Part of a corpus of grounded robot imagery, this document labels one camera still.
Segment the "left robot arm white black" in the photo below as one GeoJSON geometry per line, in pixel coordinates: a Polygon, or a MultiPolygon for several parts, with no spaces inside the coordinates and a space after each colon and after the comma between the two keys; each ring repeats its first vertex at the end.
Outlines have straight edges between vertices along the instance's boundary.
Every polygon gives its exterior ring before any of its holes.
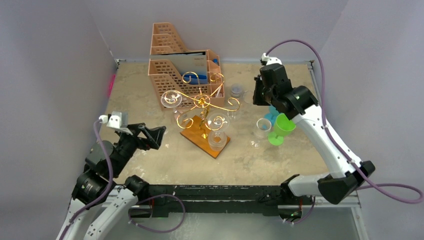
{"type": "Polygon", "coordinates": [[[117,178],[136,150],[158,150],[165,126],[146,127],[145,123],[128,125],[129,132],[115,133],[115,143],[98,140],[85,158],[82,174],[76,180],[65,221],[57,236],[59,240],[100,239],[118,220],[124,209],[142,205],[149,199],[149,183],[132,175],[125,180],[123,192],[114,199],[106,213],[95,219],[101,205],[117,185],[117,178]]]}

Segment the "tall clear flute glass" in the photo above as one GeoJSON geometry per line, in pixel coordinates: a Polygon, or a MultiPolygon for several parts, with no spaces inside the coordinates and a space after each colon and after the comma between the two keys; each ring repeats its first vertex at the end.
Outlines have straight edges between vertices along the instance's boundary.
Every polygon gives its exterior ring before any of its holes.
{"type": "Polygon", "coordinates": [[[238,101],[240,103],[239,109],[237,111],[228,111],[227,115],[232,121],[238,120],[242,113],[248,110],[253,105],[253,91],[252,90],[246,90],[244,91],[241,96],[238,98],[238,101]]]}

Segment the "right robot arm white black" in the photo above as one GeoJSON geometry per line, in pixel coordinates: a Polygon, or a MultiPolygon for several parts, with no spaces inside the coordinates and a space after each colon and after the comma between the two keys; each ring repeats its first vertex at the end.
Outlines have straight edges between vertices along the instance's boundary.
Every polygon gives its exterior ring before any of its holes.
{"type": "Polygon", "coordinates": [[[260,68],[254,78],[253,104],[273,106],[299,127],[324,160],[328,173],[294,175],[282,183],[280,196],[288,204],[300,196],[321,196],[331,204],[339,204],[364,183],[375,170],[370,161],[363,161],[340,139],[330,123],[323,124],[322,108],[314,94],[303,85],[293,87],[282,64],[260,68]]]}

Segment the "small clear goblet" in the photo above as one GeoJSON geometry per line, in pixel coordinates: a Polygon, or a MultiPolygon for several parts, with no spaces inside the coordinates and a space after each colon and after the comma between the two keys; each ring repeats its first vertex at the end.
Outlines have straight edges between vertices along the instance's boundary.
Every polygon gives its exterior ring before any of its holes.
{"type": "Polygon", "coordinates": [[[249,141],[251,147],[258,149],[268,139],[268,134],[271,132],[272,123],[266,118],[260,118],[255,123],[252,131],[252,138],[249,141]]]}

